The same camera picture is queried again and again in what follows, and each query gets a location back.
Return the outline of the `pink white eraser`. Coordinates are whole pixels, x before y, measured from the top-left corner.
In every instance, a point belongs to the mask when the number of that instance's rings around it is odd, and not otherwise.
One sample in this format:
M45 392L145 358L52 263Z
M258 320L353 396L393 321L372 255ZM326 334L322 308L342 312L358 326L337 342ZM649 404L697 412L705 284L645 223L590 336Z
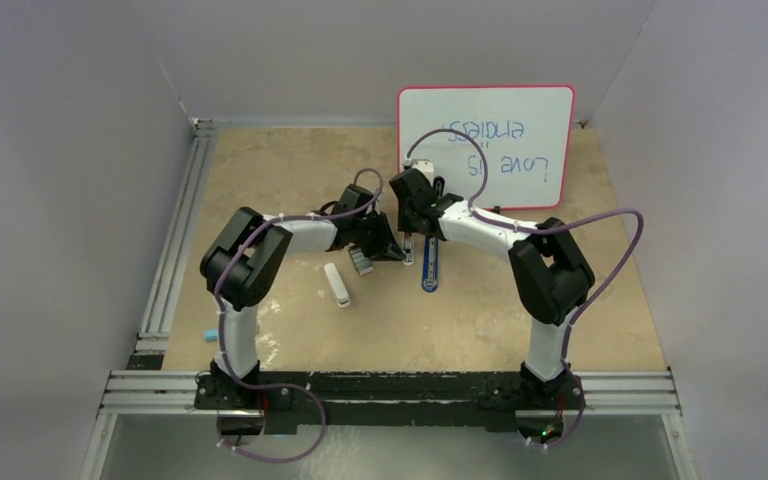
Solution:
M406 266L411 266L415 263L415 246L413 236L410 233L404 233L402 237L402 249L404 252L404 259L402 263Z

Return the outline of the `blue lighter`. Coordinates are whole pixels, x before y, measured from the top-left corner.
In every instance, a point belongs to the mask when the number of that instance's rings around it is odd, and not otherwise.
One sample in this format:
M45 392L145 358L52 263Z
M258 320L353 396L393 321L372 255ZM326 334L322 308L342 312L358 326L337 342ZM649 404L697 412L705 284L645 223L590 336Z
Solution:
M421 287L426 293L433 293L439 286L439 240L426 237L423 250L423 276Z

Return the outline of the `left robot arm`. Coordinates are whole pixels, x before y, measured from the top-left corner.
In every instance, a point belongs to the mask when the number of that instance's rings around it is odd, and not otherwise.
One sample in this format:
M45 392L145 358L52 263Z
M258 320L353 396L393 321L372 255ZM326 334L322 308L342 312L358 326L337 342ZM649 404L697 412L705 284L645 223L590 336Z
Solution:
M241 207L204 254L199 270L218 313L213 374L224 377L219 395L232 408L249 407L267 388L259 379L257 313L287 256L348 250L360 271L375 261L405 259L376 206L379 195L351 184L339 199L306 214L265 215Z

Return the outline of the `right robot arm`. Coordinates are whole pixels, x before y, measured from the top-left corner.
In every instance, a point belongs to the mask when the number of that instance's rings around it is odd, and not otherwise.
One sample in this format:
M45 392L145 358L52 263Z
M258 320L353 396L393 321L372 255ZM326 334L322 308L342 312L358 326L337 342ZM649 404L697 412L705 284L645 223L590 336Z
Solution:
M436 194L418 168L389 180L398 201L399 230L476 247L509 265L532 319L521 392L536 407L556 399L571 379L566 345L573 318L588 300L595 275L564 223L554 217L517 224L456 195Z

